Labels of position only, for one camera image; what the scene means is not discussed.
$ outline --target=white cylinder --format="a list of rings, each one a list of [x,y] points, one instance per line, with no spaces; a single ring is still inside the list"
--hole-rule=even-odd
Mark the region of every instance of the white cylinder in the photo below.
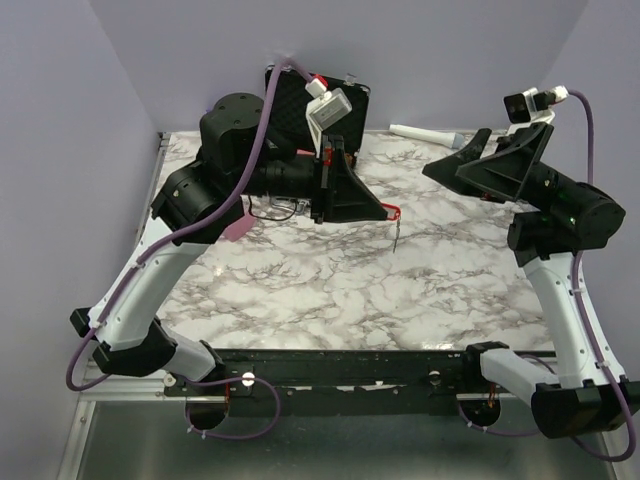
[[[407,127],[404,125],[391,125],[389,126],[389,131],[401,137],[424,140],[454,149],[458,149],[464,144],[464,137],[455,132],[436,132],[434,130],[425,130],[423,128]]]

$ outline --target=robotic arm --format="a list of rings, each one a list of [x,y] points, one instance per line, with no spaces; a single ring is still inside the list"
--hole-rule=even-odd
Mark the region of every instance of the robotic arm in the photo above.
[[[631,409],[640,406],[640,382],[628,381],[611,351],[582,269],[574,262],[580,251],[604,248],[625,211],[604,192],[540,160],[553,133],[551,106],[567,96],[564,87],[556,87],[506,97],[514,125],[498,139],[493,155],[480,158],[491,134],[482,129],[465,148],[426,165],[422,172],[461,195],[522,202],[537,209],[515,214],[508,245],[542,305],[557,372],[531,364],[499,342],[469,346],[466,360],[477,381],[501,385],[529,405],[538,427],[550,438],[611,430],[625,421],[603,367]]]
[[[321,79],[309,82],[315,97],[307,108],[316,155],[299,155],[273,129],[266,141],[245,194],[269,195],[309,202],[317,224],[392,218],[395,207],[381,204],[347,165],[342,137],[322,131],[351,110],[339,90],[327,91]],[[167,179],[151,205],[142,238],[105,297],[92,308],[77,309],[71,321],[81,336],[95,329],[98,347],[93,358],[106,374],[142,377],[157,370],[191,381],[215,378],[220,359],[203,342],[165,331],[155,317],[184,271],[225,228],[244,215],[238,201],[218,221],[157,250],[142,264],[150,245],[172,232],[209,216],[228,197],[245,168],[263,107],[262,99],[244,93],[227,95],[200,121],[202,147],[191,164]],[[121,280],[131,269],[137,275],[124,291]],[[105,321],[105,305],[117,302]]]

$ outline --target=gray wall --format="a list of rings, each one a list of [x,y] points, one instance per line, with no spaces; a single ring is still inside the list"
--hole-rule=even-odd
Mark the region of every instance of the gray wall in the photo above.
[[[151,118],[193,130],[207,105],[261,91],[276,54],[372,87],[369,128],[504,126],[586,0],[90,0]]]
[[[595,117],[595,181],[627,210],[609,246],[585,255],[585,275],[605,333],[627,373],[640,380],[640,3],[591,0],[543,85],[582,90]],[[585,178],[580,103],[557,108],[546,161]],[[640,471],[640,454],[634,457]]]
[[[0,478],[57,475],[76,395],[67,318],[134,242],[152,122],[85,0],[0,8]]]

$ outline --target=marble table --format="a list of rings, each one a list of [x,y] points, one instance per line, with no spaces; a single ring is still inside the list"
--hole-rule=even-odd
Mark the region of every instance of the marble table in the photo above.
[[[175,133],[159,185],[192,161],[197,132]],[[552,349],[540,304],[507,248],[517,206],[457,196],[421,174],[445,147],[366,134],[356,173],[395,224],[258,221],[184,274],[159,317],[215,347],[464,349],[500,340]]]

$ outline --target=black case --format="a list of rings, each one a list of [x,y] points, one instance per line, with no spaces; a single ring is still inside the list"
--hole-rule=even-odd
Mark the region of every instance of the black case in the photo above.
[[[265,73],[265,88],[271,78],[273,67],[267,68]],[[367,120],[369,108],[369,95],[371,90],[366,85],[354,83],[347,85],[344,80],[324,77],[330,90],[341,88],[351,102],[353,110],[344,118],[337,121],[324,133],[342,135],[344,138],[344,151],[354,158],[360,150],[364,125]],[[274,127],[285,138],[293,142],[302,150],[313,151],[313,141],[307,126],[305,112],[311,95],[304,89],[306,82],[295,70],[284,71],[278,79],[276,95],[271,110],[269,125]]]

